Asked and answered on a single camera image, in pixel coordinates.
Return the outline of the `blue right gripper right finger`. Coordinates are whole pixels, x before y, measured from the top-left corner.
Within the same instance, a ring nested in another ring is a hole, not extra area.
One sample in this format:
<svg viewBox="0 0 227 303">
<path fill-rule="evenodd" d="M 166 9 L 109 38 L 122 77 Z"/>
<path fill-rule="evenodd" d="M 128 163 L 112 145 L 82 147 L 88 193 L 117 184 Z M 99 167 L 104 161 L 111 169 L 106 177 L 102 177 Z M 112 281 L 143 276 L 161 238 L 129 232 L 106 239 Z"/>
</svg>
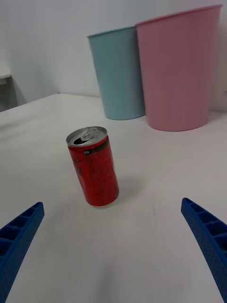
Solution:
<svg viewBox="0 0 227 303">
<path fill-rule="evenodd" d="M 224 302 L 227 302 L 227 225 L 188 198 L 181 213 L 209 266 Z"/>
</svg>

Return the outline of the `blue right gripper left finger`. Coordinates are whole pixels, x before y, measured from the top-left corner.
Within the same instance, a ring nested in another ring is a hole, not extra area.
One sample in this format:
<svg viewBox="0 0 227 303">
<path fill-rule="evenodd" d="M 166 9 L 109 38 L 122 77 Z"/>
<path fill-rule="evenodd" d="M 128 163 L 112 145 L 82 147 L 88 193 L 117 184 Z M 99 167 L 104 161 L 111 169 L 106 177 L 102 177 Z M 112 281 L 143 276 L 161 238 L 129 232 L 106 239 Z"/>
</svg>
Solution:
<svg viewBox="0 0 227 303">
<path fill-rule="evenodd" d="M 30 244 L 44 218 L 37 202 L 0 230 L 0 302 L 6 302 Z"/>
</svg>

